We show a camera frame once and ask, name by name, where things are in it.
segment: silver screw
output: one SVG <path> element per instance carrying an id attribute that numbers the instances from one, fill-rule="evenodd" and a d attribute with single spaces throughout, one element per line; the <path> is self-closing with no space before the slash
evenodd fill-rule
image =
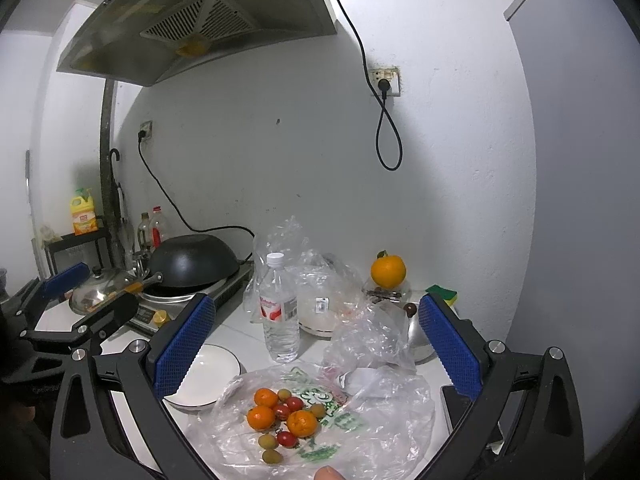
<path id="1" fill-rule="evenodd" d="M 146 341 L 144 339 L 136 339 L 129 343 L 129 350 L 131 350 L 134 354 L 138 352 L 142 352 L 146 347 Z"/>
<path id="2" fill-rule="evenodd" d="M 504 343 L 502 341 L 498 341 L 497 339 L 489 341 L 489 350 L 491 350 L 491 352 L 493 352 L 494 354 L 501 354 L 502 352 L 504 352 L 505 348 L 506 347 L 504 346 Z"/>
<path id="3" fill-rule="evenodd" d="M 84 359 L 85 355 L 86 355 L 86 352 L 84 351 L 84 349 L 79 348 L 78 350 L 74 350 L 74 352 L 71 354 L 71 358 L 74 361 L 81 361 L 82 359 Z"/>
<path id="4" fill-rule="evenodd" d="M 549 349 L 549 355 L 553 358 L 553 359 L 562 359 L 564 357 L 564 353 L 562 353 L 562 350 L 559 349 L 557 346 L 552 346 Z"/>

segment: large orange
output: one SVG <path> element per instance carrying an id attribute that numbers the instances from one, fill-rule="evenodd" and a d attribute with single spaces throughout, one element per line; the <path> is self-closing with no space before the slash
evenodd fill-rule
<path id="1" fill-rule="evenodd" d="M 307 410 L 291 413 L 287 419 L 287 428 L 298 438 L 313 435 L 318 429 L 318 420 Z"/>
<path id="2" fill-rule="evenodd" d="M 254 395 L 254 402 L 257 406 L 266 406 L 267 408 L 273 408 L 280 398 L 278 394 L 268 388 L 260 388 Z"/>
<path id="3" fill-rule="evenodd" d="M 371 279 L 382 288 L 396 288 L 404 282 L 406 267 L 400 256 L 382 251 L 371 266 Z"/>
<path id="4" fill-rule="evenodd" d="M 255 431 L 268 430 L 276 421 L 276 415 L 271 408 L 256 406 L 246 414 L 246 421 Z"/>

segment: range hood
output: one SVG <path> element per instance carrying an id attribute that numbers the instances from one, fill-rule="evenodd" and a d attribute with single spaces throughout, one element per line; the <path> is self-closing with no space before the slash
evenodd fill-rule
<path id="1" fill-rule="evenodd" d="M 58 70 L 151 86 L 202 63 L 335 34 L 329 0 L 104 0 Z"/>

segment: white table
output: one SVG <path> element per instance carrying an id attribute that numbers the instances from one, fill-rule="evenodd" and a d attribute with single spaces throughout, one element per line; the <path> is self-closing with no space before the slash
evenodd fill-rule
<path id="1" fill-rule="evenodd" d="M 420 297 L 418 295 L 412 299 L 419 300 Z M 235 354 L 242 365 L 242 371 L 260 370 L 273 366 L 274 362 L 269 358 L 269 354 L 264 345 L 262 326 L 249 322 L 248 314 L 242 309 L 241 301 L 242 293 L 239 292 L 218 311 L 216 324 L 209 337 L 207 337 L 206 343 L 222 346 Z M 64 303 L 48 308 L 40 318 L 36 329 L 68 331 L 71 329 L 73 323 L 81 319 L 81 317 L 82 316 L 73 313 L 65 301 Z M 309 363 L 319 363 L 322 360 L 324 349 L 329 342 L 315 338 L 302 331 L 300 334 L 300 360 Z M 123 327 L 102 343 L 102 352 L 104 354 L 121 352 L 135 339 L 148 340 L 146 336 L 142 336 L 130 328 Z M 444 384 L 451 384 L 451 381 L 437 357 L 430 359 L 424 364 L 418 365 L 417 368 L 418 373 L 427 379 L 431 387 L 431 397 L 435 402 L 435 420 L 429 449 L 426 451 L 424 459 L 415 469 L 415 472 L 409 476 L 410 480 L 415 478 L 427 465 L 428 461 L 434 457 L 449 435 L 442 410 L 442 402 L 440 400 L 440 387 L 444 386 Z M 113 392 L 112 395 L 122 422 L 122 427 L 136 456 L 140 462 L 146 466 L 159 470 L 156 461 L 151 456 L 138 431 L 138 427 L 131 415 L 124 394 Z M 178 427 L 184 430 L 188 424 L 188 414 L 177 410 L 166 401 L 164 403 Z"/>

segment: hand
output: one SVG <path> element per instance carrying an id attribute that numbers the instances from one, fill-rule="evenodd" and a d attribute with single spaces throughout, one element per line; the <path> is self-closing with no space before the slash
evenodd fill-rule
<path id="1" fill-rule="evenodd" d="M 318 469 L 314 480 L 344 480 L 344 476 L 338 473 L 333 467 L 323 467 Z"/>

